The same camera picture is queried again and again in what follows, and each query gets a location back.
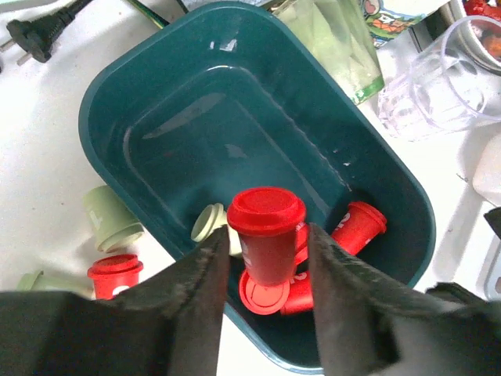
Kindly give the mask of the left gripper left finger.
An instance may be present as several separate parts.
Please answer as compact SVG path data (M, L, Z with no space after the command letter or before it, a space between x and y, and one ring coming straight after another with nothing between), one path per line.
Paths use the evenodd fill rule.
M229 277L229 236L111 300L70 292L1 295L4 375L214 375Z

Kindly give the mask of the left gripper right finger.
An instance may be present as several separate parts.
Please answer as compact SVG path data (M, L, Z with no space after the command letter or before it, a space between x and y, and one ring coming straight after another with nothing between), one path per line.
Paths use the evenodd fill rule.
M456 283L418 292L308 236L315 332L326 375L497 375L500 304Z

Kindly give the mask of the teal plastic storage basket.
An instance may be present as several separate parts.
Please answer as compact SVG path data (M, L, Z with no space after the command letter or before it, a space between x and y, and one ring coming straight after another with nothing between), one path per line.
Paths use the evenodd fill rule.
M81 102L79 137L103 180L174 259L209 204L278 186L331 231L352 201L387 231L362 261L414 286L436 239L409 169L308 50L251 5L205 5L106 67Z

